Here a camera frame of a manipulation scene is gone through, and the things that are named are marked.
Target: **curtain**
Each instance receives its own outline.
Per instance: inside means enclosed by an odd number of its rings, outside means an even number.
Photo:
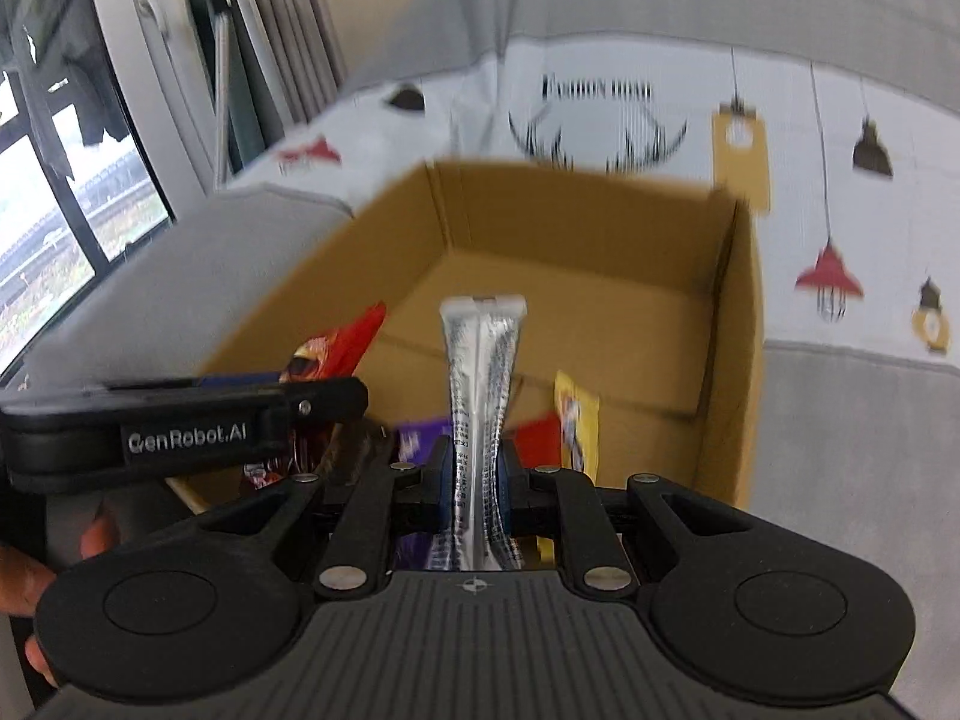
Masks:
[[[317,117],[337,95],[344,63],[323,0],[236,0],[285,127]]]

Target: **snack package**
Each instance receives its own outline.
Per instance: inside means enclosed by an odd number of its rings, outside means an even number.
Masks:
[[[563,467],[587,474],[596,484],[600,461],[600,398],[576,386],[562,371],[557,373],[553,397],[563,437]]]
[[[440,305],[453,422],[453,512],[434,541],[430,567],[442,571],[520,568],[500,510],[497,462],[520,324],[519,295],[448,298]]]
[[[397,461],[423,466],[430,460],[433,445],[441,436],[452,436],[453,425],[445,416],[426,422],[408,422],[397,427]],[[396,570],[423,570],[430,559],[433,533],[408,533],[397,538]]]
[[[386,317],[386,305],[377,303],[353,324],[306,341],[280,373],[280,381],[315,382],[334,376],[352,376]]]
[[[525,469],[560,465],[560,418],[555,413],[518,425],[508,437],[517,447],[517,456]]]
[[[353,375],[386,317],[386,305],[377,303],[366,309],[356,322],[310,338],[280,372],[280,381],[312,382]],[[290,437],[288,456],[244,466],[242,488],[260,490],[291,474],[311,472],[330,445],[333,427],[300,430]]]

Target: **red lamp print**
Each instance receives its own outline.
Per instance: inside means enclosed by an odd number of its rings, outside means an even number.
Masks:
[[[303,162],[335,162],[339,165],[341,158],[339,151],[330,146],[325,137],[320,136],[306,146],[282,149],[277,153],[277,162],[280,164],[280,171],[284,172],[288,167]]]
[[[828,322],[843,319],[847,310],[847,296],[863,297],[863,288],[844,268],[843,258],[827,239],[827,245],[817,256],[817,264],[808,268],[797,279],[798,290],[817,293],[817,311]]]
[[[826,322],[840,322],[847,312],[847,298],[863,297],[863,287],[844,267],[843,257],[833,245],[830,228],[830,205],[827,199],[827,147],[824,145],[824,124],[820,117],[820,103],[817,100],[817,81],[813,76],[813,63],[810,63],[810,81],[813,84],[813,106],[817,114],[817,127],[820,129],[820,153],[823,158],[824,177],[824,215],[827,218],[827,245],[817,255],[813,268],[806,269],[797,279],[795,289],[811,290],[817,293],[817,311]]]

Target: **metal screw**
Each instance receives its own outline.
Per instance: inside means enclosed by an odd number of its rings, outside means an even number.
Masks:
[[[584,584],[594,590],[614,592],[622,590],[632,581],[629,573],[613,565],[601,565],[584,574]]]
[[[320,584],[331,590],[355,590],[367,581],[367,572],[355,565],[331,565],[320,574]]]

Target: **window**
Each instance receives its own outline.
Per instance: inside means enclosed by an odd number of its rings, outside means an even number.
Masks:
[[[0,0],[0,371],[170,221],[92,0]]]

